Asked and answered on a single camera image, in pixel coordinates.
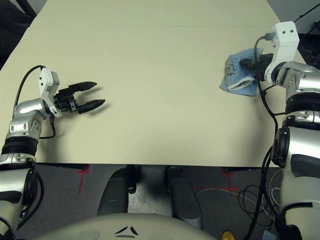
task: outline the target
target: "table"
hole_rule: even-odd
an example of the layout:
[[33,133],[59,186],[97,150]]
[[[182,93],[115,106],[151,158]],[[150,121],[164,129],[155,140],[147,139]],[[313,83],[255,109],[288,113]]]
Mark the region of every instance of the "table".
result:
[[[23,76],[42,64],[60,89],[98,83],[76,94],[79,103],[107,104],[58,118],[57,136],[38,144],[40,163],[260,166],[272,119],[259,96],[219,85],[227,57],[278,21],[266,0],[48,0],[0,72],[1,144]],[[39,74],[21,101],[40,96]],[[272,88],[267,101],[283,112],[284,89]]]

